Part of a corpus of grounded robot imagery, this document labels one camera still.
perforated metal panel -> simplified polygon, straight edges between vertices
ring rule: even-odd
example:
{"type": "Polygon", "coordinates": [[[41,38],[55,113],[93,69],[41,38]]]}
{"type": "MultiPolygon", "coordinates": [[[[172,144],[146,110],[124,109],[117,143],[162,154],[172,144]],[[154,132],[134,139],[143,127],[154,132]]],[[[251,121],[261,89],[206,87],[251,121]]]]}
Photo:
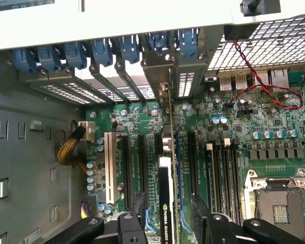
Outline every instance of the perforated metal panel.
{"type": "MultiPolygon", "coordinates": [[[[305,16],[261,23],[249,39],[238,43],[254,67],[305,63],[305,16]]],[[[208,70],[245,67],[233,42],[223,37],[208,70]]]]}

screw hole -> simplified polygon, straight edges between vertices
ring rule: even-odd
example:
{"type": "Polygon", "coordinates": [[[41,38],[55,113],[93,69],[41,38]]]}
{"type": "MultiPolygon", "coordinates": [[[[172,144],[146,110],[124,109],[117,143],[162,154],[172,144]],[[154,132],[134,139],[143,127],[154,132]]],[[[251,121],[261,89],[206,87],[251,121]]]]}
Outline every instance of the screw hole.
{"type": "Polygon", "coordinates": [[[138,241],[139,241],[139,239],[138,239],[138,238],[136,238],[136,237],[132,237],[132,238],[130,239],[130,241],[131,241],[131,242],[133,242],[133,243],[136,243],[136,242],[138,242],[138,241]]]}

black pcie slot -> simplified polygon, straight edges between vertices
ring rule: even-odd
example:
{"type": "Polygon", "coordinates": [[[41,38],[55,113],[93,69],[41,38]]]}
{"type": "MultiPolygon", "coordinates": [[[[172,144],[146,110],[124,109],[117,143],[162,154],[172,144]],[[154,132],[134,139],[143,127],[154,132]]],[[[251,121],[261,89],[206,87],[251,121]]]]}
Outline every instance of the black pcie slot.
{"type": "Polygon", "coordinates": [[[220,168],[220,147],[214,145],[214,150],[213,150],[213,169],[214,169],[214,178],[215,178],[215,186],[216,186],[216,199],[217,199],[217,204],[215,206],[216,212],[222,212],[223,211],[223,197],[222,197],[222,172],[220,168]]]}
{"type": "Polygon", "coordinates": [[[238,181],[238,161],[237,161],[237,147],[232,145],[230,148],[232,158],[232,172],[233,172],[233,190],[234,190],[234,201],[235,201],[235,220],[236,224],[242,225],[241,219],[241,202],[239,192],[239,181],[238,181]]]}
{"type": "Polygon", "coordinates": [[[224,171],[224,187],[225,187],[225,201],[226,201],[226,214],[233,218],[232,194],[230,185],[230,170],[229,170],[229,149],[221,146],[223,171],[224,171]]]}
{"type": "Polygon", "coordinates": [[[138,135],[138,163],[140,174],[140,189],[146,194],[147,203],[149,203],[148,193],[148,165],[147,162],[147,141],[144,135],[138,135]]]}
{"type": "Polygon", "coordinates": [[[188,132],[188,149],[189,149],[189,167],[190,167],[190,177],[191,177],[191,193],[198,195],[198,168],[197,168],[197,148],[196,148],[196,138],[194,132],[188,132]]]}
{"type": "Polygon", "coordinates": [[[128,136],[122,138],[123,161],[125,171],[125,209],[130,211],[133,203],[133,182],[132,182],[132,162],[131,147],[128,136]]]}
{"type": "Polygon", "coordinates": [[[214,204],[212,202],[212,164],[213,164],[213,158],[212,158],[212,149],[211,148],[207,148],[205,151],[205,157],[204,157],[204,161],[205,161],[205,170],[206,170],[206,182],[207,182],[207,206],[209,209],[211,209],[211,211],[215,212],[215,208],[214,208],[214,204]]]}

silver metal frame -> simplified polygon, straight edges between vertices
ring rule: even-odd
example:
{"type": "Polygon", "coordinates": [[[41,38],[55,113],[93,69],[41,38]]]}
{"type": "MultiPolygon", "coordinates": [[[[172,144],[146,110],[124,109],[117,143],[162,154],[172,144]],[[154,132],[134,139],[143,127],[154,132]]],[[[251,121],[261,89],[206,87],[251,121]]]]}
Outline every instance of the silver metal frame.
{"type": "Polygon", "coordinates": [[[190,27],[259,23],[305,14],[305,0],[281,0],[281,13],[256,17],[243,17],[241,0],[192,0],[189,5],[157,0],[149,8],[138,0],[117,0],[113,5],[87,0],[83,13],[79,12],[78,0],[67,2],[64,9],[46,11],[42,6],[41,11],[33,7],[0,14],[0,50],[190,27]],[[149,18],[147,13],[151,12],[160,13],[161,17],[149,18]],[[67,24],[60,27],[61,20],[67,24]],[[39,22],[47,27],[39,27],[39,22]]]}

memory dimm slot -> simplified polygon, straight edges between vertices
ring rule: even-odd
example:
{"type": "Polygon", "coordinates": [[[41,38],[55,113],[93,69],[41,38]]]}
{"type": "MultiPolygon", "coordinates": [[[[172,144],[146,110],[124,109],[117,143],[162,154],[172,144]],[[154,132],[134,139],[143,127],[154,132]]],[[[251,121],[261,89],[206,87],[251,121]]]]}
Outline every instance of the memory dimm slot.
{"type": "Polygon", "coordinates": [[[225,202],[226,202],[226,214],[233,218],[233,206],[232,206],[232,193],[231,193],[231,177],[229,169],[229,149],[225,146],[221,146],[222,162],[224,170],[224,186],[225,186],[225,202]]]}
{"type": "Polygon", "coordinates": [[[220,165],[220,147],[214,145],[213,150],[213,170],[215,174],[213,177],[215,178],[215,189],[216,189],[216,212],[223,212],[223,197],[222,197],[222,172],[221,172],[221,165],[220,165]]]}
{"type": "Polygon", "coordinates": [[[141,192],[146,193],[146,202],[149,203],[148,190],[148,164],[147,164],[147,141],[144,135],[138,135],[138,163],[139,163],[139,183],[141,192]]]}
{"type": "Polygon", "coordinates": [[[240,202],[239,180],[238,180],[239,175],[238,175],[237,147],[235,145],[232,145],[230,151],[231,151],[232,172],[233,172],[235,221],[236,224],[242,225],[241,202],[240,202]]]}
{"type": "Polygon", "coordinates": [[[197,148],[196,137],[194,132],[188,132],[188,149],[189,149],[189,168],[191,177],[191,193],[198,195],[198,168],[197,168],[197,148]]]}
{"type": "Polygon", "coordinates": [[[125,171],[125,209],[130,211],[133,203],[133,181],[132,181],[132,162],[131,147],[128,136],[122,138],[123,162],[125,171]]]}

